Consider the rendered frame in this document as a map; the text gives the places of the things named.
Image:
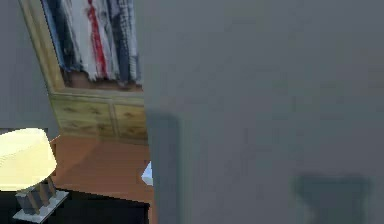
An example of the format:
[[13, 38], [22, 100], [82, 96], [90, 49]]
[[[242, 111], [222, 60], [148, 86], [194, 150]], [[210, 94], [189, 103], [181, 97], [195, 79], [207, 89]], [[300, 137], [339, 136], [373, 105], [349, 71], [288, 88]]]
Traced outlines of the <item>pale blue white object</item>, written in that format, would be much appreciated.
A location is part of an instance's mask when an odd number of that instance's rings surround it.
[[149, 186], [153, 185], [153, 177], [152, 177], [152, 165], [151, 163], [148, 163], [146, 168], [144, 169], [142, 175], [141, 175], [142, 181]]

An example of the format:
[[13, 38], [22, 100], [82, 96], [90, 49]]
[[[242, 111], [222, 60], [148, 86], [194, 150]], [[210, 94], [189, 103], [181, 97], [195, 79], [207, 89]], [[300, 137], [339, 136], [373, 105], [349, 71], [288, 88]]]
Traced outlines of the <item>black table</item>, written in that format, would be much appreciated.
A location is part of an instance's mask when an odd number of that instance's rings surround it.
[[[20, 209], [14, 192], [0, 192], [0, 224], [35, 224], [14, 219]], [[69, 191], [42, 224], [150, 224], [148, 210], [143, 202]]]

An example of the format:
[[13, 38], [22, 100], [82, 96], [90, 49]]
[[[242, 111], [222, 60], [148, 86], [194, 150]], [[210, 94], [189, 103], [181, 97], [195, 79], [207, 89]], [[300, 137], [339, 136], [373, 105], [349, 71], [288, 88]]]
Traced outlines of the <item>hanging clothes row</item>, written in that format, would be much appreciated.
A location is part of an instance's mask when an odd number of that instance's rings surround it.
[[134, 0], [41, 0], [62, 73], [141, 85]]

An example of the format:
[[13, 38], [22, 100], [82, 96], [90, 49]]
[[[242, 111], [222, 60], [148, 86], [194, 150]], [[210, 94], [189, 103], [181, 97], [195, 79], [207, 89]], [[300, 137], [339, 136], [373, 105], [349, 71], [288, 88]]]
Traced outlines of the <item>light wooden wardrobe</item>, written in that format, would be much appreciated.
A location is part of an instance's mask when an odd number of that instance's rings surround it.
[[18, 0], [44, 77], [59, 132], [145, 145], [144, 92], [139, 85], [91, 83], [59, 67], [42, 0]]

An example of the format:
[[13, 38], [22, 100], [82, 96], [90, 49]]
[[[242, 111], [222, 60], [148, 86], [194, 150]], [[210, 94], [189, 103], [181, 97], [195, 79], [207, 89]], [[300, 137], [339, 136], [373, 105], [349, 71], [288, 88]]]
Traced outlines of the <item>cream shade table lamp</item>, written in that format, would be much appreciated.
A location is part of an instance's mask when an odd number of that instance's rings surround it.
[[57, 161], [46, 131], [23, 128], [0, 134], [0, 192], [15, 192], [15, 220], [43, 224], [68, 197], [52, 180]]

